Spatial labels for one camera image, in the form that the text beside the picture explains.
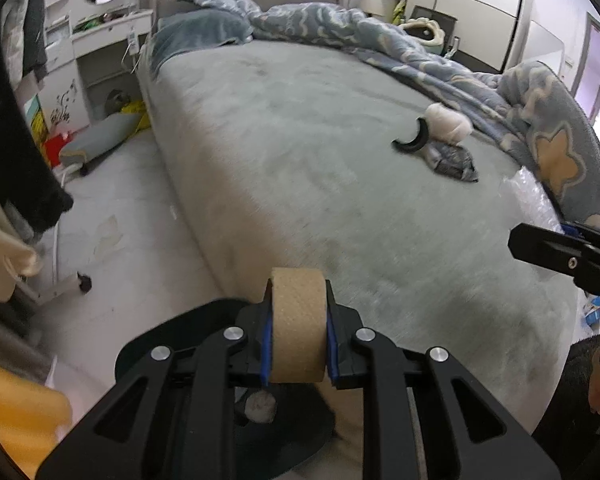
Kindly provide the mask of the right hand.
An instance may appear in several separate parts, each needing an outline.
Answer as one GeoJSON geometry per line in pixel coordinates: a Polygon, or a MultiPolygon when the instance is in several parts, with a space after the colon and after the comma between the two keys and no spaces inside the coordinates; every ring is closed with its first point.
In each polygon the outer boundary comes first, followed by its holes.
{"type": "Polygon", "coordinates": [[[593,413],[600,415],[600,349],[592,356],[592,373],[588,380],[588,404],[593,413]]]}

